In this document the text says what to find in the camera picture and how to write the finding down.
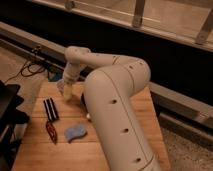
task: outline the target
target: black stand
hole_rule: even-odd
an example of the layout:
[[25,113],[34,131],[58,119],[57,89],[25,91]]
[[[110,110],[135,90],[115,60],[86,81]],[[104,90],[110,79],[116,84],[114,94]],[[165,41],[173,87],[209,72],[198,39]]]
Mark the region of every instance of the black stand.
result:
[[15,125],[29,121],[29,116],[25,112],[16,109],[24,102],[24,99],[17,95],[19,89],[18,84],[4,85],[0,81],[0,157],[4,158],[9,168],[12,167],[21,144],[20,139],[11,142]]

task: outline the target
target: floor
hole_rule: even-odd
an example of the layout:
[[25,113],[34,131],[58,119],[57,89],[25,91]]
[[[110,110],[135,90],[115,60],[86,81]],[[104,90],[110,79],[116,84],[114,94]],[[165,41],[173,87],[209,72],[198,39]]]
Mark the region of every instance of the floor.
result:
[[[25,62],[23,57],[0,46],[0,79],[7,80],[16,75]],[[32,112],[36,95],[43,81],[47,81],[47,73],[24,78],[18,76],[8,83],[21,85],[19,95],[25,102],[18,108],[29,115]],[[212,171],[213,169],[213,136],[161,113],[159,117],[162,134],[168,151],[173,171]],[[25,127],[17,128],[17,134],[23,136]]]

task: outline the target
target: black wall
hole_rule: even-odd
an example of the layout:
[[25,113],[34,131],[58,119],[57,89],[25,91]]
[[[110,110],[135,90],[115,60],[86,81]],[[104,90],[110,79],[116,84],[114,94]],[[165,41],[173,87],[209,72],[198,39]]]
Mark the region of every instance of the black wall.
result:
[[28,1],[0,2],[0,20],[64,46],[145,59],[151,80],[213,105],[213,54]]

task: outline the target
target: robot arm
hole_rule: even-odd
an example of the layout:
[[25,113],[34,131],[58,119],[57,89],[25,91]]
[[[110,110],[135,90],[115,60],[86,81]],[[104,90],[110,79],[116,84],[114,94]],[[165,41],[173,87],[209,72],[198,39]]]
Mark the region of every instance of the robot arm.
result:
[[84,97],[110,170],[160,170],[129,100],[150,79],[146,62],[79,47],[67,48],[65,57],[65,87],[77,80],[82,64],[96,68],[85,80]]

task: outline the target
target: glass panel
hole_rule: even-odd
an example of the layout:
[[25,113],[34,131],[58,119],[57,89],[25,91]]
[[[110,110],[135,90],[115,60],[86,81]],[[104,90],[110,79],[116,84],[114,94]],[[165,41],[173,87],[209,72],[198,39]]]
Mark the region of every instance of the glass panel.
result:
[[[63,10],[66,3],[66,0],[32,1]],[[73,12],[107,22],[117,22],[132,29],[136,0],[75,0],[73,2],[75,4],[71,10]],[[137,30],[194,46],[195,39],[211,8],[213,1],[209,0],[146,0],[142,26]],[[213,49],[213,32],[207,42],[207,48]]]
[[179,1],[147,0],[143,25],[195,39],[210,9]]
[[76,0],[75,7],[99,16],[132,22],[136,0]]

